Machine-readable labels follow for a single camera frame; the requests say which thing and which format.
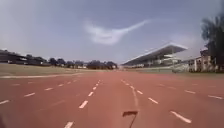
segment grass field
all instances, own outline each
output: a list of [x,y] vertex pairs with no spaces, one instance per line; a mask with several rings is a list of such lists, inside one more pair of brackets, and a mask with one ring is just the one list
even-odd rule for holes
[[88,71],[88,70],[0,63],[0,76],[72,74],[72,73],[83,72],[83,71]]
[[224,77],[223,73],[190,73],[190,72],[179,72],[173,73],[172,68],[136,68],[136,69],[128,69],[127,71],[135,71],[139,73],[151,73],[151,74],[177,74],[184,75],[187,77]]

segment building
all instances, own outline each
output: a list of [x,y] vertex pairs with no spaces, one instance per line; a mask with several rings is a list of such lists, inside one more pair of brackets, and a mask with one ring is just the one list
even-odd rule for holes
[[186,49],[187,48],[185,46],[170,43],[146,54],[130,59],[125,62],[123,66],[129,68],[170,66],[180,61],[172,54],[182,52]]

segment red track surface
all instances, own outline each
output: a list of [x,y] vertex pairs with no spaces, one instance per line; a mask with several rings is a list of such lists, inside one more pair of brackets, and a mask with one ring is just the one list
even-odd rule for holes
[[224,79],[94,72],[0,79],[0,128],[224,128]]

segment cloud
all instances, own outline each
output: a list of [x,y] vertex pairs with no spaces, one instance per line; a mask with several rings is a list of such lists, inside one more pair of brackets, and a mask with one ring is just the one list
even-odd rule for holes
[[147,23],[149,23],[149,20],[144,20],[127,28],[106,29],[87,22],[85,24],[85,30],[90,34],[90,39],[93,42],[105,45],[113,45],[118,43],[124,35],[137,28],[142,27]]

